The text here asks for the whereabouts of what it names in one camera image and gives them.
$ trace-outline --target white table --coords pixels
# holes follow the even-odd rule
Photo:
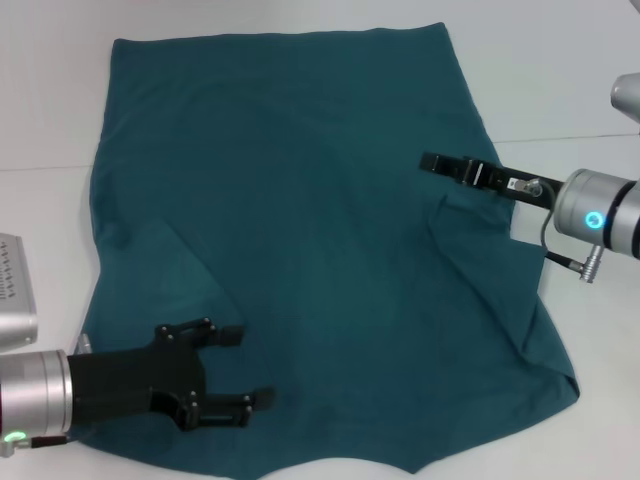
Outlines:
[[[0,0],[0,230],[21,235],[38,304],[31,349],[70,349],[97,278],[88,175],[108,58],[118,37],[409,28],[444,21],[503,163],[564,179],[586,167],[640,177],[637,126],[608,104],[640,70],[640,16],[625,0]],[[563,139],[627,135],[609,138]],[[537,242],[544,212],[517,209],[513,236]],[[589,250],[549,230],[555,251]],[[429,480],[640,478],[640,263],[607,252],[594,285],[548,265],[540,293],[582,387],[574,407],[520,434],[430,465]],[[81,445],[18,452],[1,478],[186,478]],[[408,479],[325,460],[284,479]]]

